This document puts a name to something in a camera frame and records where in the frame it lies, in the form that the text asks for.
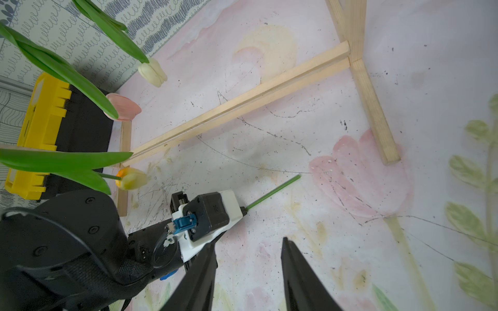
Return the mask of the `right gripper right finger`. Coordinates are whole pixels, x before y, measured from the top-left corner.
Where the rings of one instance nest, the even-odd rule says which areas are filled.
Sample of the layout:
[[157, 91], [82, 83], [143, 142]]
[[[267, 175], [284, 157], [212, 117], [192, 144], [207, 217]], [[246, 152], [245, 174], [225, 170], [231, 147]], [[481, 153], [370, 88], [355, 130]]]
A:
[[342, 310], [296, 244], [287, 237], [282, 242], [281, 263], [287, 310]]

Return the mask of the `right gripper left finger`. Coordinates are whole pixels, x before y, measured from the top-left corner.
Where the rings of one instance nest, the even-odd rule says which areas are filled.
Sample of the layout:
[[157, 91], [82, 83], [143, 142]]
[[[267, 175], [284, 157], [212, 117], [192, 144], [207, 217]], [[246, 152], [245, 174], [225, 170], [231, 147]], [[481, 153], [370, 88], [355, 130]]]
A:
[[210, 311], [215, 290], [215, 243], [206, 244], [161, 310]]

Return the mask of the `blue tulip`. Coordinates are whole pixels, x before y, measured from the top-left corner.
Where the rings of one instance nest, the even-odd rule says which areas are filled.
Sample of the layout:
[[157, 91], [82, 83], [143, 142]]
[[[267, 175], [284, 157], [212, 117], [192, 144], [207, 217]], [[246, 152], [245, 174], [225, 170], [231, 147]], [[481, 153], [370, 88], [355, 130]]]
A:
[[264, 194], [262, 197], [258, 198], [256, 201], [252, 202], [251, 204], [249, 204], [248, 206], [245, 207], [245, 209], [247, 211], [251, 210], [253, 207], [259, 205], [260, 203], [264, 202], [266, 199], [270, 198], [271, 196], [275, 195], [276, 193], [280, 192], [281, 190], [285, 189], [286, 187], [288, 187], [289, 185], [291, 185], [292, 183], [298, 181], [302, 176], [299, 174], [299, 175], [296, 175], [294, 176], [293, 178], [291, 178], [290, 180], [286, 181], [285, 183], [277, 186], [275, 189], [272, 189], [271, 191], [269, 191], [268, 193]]

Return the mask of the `pink tulip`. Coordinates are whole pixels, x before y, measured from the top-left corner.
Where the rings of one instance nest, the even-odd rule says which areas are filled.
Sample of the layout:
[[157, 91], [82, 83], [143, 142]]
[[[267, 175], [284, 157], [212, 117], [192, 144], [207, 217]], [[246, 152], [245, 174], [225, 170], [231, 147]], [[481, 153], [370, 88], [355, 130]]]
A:
[[92, 100], [110, 119], [131, 121], [141, 113], [141, 108], [129, 98], [102, 91], [82, 76], [70, 63], [53, 51], [36, 45], [19, 32], [1, 24], [1, 36], [15, 45], [36, 67], [56, 79], [75, 86]]

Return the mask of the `yellow tulip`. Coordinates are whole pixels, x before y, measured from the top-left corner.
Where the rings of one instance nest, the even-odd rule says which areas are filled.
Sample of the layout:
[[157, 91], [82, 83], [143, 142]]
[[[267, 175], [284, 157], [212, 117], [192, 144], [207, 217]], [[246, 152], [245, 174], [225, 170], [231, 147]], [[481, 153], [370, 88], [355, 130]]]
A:
[[131, 152], [58, 152], [1, 145], [1, 163], [8, 168], [54, 174], [107, 195], [111, 194], [107, 179], [121, 190], [136, 190], [148, 183], [147, 174], [136, 168], [123, 168], [115, 176], [97, 172], [131, 156]]

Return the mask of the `white tulip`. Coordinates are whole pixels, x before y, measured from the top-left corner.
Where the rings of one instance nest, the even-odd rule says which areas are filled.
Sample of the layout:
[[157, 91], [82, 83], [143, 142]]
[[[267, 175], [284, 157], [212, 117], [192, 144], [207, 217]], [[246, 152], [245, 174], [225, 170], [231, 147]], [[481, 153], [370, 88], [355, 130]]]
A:
[[128, 29], [123, 23], [111, 18], [92, 1], [74, 0], [73, 4], [81, 14], [92, 20], [111, 41], [140, 63], [138, 66], [139, 74], [149, 84], [159, 88], [167, 81], [167, 75], [159, 62], [154, 58], [147, 57], [129, 38]]

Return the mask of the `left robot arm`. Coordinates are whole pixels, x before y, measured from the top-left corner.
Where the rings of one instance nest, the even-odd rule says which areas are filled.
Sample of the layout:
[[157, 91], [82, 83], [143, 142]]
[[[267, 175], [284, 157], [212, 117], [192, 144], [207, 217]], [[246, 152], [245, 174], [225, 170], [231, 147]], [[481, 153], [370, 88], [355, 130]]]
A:
[[101, 310], [132, 299], [183, 265], [163, 247], [167, 223], [126, 234], [113, 200], [95, 190], [1, 214], [2, 310]]

